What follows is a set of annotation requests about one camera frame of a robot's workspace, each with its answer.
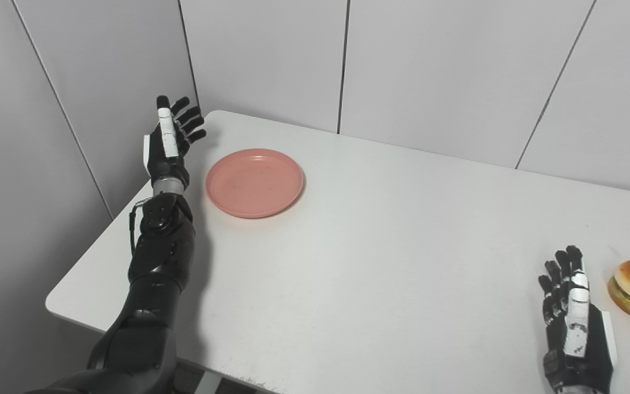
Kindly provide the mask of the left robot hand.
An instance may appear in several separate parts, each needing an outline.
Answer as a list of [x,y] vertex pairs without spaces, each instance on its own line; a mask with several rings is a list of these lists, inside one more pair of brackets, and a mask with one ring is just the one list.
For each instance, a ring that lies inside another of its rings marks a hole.
[[143,163],[151,185],[174,179],[187,189],[190,175],[185,167],[185,155],[195,142],[207,136],[205,119],[200,105],[191,105],[189,97],[181,97],[173,104],[167,96],[156,100],[158,123],[143,136]]

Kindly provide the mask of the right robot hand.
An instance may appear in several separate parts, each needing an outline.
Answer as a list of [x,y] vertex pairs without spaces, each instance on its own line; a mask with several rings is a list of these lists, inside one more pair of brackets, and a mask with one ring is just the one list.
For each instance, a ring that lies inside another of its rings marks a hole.
[[545,378],[555,393],[610,393],[617,361],[611,319],[592,303],[581,250],[557,250],[544,267]]

